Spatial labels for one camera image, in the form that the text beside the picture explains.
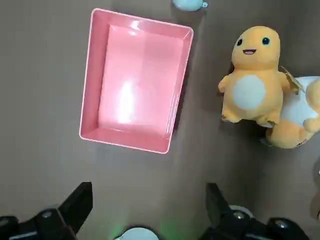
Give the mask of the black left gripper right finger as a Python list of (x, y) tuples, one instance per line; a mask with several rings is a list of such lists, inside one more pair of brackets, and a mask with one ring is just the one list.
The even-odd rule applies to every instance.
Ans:
[(266, 223), (257, 220), (245, 207), (230, 205), (216, 183), (207, 183), (205, 206), (209, 227), (201, 240), (309, 240), (294, 221), (271, 217)]

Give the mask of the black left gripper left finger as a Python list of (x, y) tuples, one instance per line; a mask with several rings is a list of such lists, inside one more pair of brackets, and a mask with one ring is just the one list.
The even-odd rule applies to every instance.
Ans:
[(2, 240), (76, 240), (93, 209), (93, 186), (82, 182), (58, 207), (47, 208), (20, 222), (13, 215), (0, 217)]

